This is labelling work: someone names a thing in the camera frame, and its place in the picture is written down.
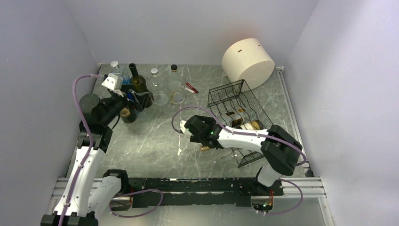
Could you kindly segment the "dark wine bottle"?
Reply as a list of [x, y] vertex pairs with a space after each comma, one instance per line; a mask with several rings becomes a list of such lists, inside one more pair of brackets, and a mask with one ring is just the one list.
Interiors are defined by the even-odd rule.
[[131, 84], [133, 85], [133, 90], [137, 93], [149, 91], [146, 85], [145, 78], [138, 73], [136, 64], [130, 63], [128, 67], [132, 74]]

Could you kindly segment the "silver necked green wine bottle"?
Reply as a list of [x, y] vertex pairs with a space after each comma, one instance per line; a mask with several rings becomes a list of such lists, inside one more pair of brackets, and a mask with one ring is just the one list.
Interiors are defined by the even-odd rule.
[[120, 111], [120, 117], [121, 117], [122, 121], [126, 124], [133, 123], [137, 119], [137, 115], [136, 115], [134, 108], [131, 108], [129, 106], [123, 108]]

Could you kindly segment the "silver capped clear bottle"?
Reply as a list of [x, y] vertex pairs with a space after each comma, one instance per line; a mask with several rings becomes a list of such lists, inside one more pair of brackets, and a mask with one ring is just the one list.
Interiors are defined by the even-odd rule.
[[153, 103], [165, 105], [169, 100], [166, 80], [159, 75], [157, 68], [151, 69], [151, 75], [149, 90], [152, 93]]

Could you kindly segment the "blue labelled clear bottle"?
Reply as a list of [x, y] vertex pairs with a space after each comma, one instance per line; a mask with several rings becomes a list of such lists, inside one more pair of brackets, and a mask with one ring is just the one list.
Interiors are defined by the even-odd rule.
[[123, 66], [119, 64], [118, 61], [112, 61], [110, 66], [112, 68], [111, 73], [114, 75], [119, 75], [122, 78], [122, 84], [131, 83], [132, 75], [128, 66]]

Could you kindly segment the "gold capped amber wine bottle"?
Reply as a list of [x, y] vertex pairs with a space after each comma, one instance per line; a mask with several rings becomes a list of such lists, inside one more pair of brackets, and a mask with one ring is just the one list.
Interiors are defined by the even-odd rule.
[[257, 120], [250, 121], [245, 124], [241, 124], [239, 126], [234, 127], [234, 129], [243, 129], [243, 130], [262, 130], [265, 129], [263, 124]]

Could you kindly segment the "black gold capped clear bottle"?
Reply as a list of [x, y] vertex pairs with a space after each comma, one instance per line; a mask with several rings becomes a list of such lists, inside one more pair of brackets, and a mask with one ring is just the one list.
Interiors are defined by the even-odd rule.
[[239, 114], [237, 112], [233, 112], [233, 111], [222, 113], [222, 119], [224, 120], [226, 125], [229, 127], [236, 127], [236, 126], [244, 124], [244, 122], [245, 122], [244, 116], [242, 116], [241, 114]]

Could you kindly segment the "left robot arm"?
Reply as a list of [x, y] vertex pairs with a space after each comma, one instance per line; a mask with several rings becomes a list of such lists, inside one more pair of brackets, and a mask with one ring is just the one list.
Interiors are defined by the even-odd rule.
[[74, 166], [59, 203], [42, 217], [42, 226], [97, 226], [112, 198], [131, 191], [127, 172], [122, 169], [107, 170], [98, 188], [93, 191], [92, 186], [112, 137], [109, 124], [123, 109], [132, 110], [133, 101], [116, 93], [108, 98], [91, 93], [84, 95], [77, 107], [82, 121]]

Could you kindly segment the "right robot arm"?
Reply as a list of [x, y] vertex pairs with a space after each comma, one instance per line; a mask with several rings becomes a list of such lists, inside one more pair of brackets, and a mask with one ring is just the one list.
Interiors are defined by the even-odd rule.
[[195, 115], [182, 120], [179, 129], [191, 136], [191, 142], [210, 149], [242, 148], [262, 154], [268, 163], [259, 169], [254, 182], [254, 190], [260, 195], [267, 194], [280, 177], [293, 175], [299, 158], [305, 157], [301, 144], [277, 125], [247, 130], [225, 126], [214, 117]]

